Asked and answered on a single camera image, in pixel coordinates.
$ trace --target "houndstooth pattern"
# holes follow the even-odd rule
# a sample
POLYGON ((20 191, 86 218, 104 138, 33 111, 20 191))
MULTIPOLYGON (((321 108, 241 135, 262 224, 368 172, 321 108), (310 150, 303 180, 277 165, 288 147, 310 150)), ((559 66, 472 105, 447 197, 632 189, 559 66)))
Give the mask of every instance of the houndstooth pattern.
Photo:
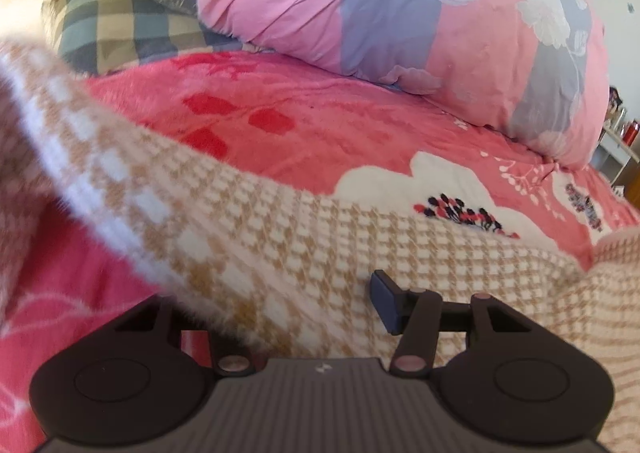
MULTIPOLYGON (((0 58, 22 141, 46 170, 35 176, 212 324, 277 354, 388 361, 396 340, 367 303, 373 269, 450 301, 487 291, 609 369, 617 401, 601 439, 638 451, 638 233, 599 245, 584 273, 573 258, 518 240, 240 172, 100 107, 39 47, 5 42, 0 58)), ((461 348, 459 336, 441 337, 438 361, 461 348)))

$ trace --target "bed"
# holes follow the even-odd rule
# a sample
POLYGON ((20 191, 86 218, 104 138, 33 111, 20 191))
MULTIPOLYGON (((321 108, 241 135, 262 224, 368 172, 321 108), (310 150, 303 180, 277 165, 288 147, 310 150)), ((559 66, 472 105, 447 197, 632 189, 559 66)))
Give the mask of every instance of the bed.
MULTIPOLYGON (((43 37, 42 1, 2 0, 0 33, 43 37)), ((280 54, 188 54, 86 85, 136 125, 239 170, 520 240, 584 270, 598 242, 640 225, 588 166, 567 170, 420 97, 280 54)), ((0 452, 44 439, 28 402, 34 370, 157 289, 49 203, 0 326, 0 452)))

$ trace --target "black object on box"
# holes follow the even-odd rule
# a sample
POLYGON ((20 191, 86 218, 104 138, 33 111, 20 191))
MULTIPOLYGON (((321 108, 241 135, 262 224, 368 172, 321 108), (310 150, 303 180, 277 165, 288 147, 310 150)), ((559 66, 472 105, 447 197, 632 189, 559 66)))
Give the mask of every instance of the black object on box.
POLYGON ((383 271, 370 297, 402 334, 377 358, 269 359, 209 332, 212 367, 180 350, 202 329, 151 297, 54 356, 31 381, 49 436, 40 453, 603 453, 613 404, 591 357, 504 303, 402 291, 383 271), (433 367, 438 333, 466 351, 433 367))

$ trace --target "checkered pillow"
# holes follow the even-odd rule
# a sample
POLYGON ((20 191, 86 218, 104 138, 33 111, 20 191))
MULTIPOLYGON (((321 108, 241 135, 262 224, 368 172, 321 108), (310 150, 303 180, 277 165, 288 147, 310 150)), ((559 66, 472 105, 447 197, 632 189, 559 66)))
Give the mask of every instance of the checkered pillow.
POLYGON ((186 52, 243 48, 155 0, 50 0, 44 13, 47 41, 76 71, 93 75, 186 52))

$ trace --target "screw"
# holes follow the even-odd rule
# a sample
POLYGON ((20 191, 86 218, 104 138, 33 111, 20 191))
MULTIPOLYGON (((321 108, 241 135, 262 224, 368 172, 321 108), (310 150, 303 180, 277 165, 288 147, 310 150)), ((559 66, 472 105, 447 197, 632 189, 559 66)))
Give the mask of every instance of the screw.
POLYGON ((418 356, 400 356, 394 361, 394 366, 403 372, 420 372, 427 366, 427 361, 418 356))
POLYGON ((225 356, 218 361, 218 366, 225 372, 242 372, 251 366, 251 362, 243 356, 225 356))

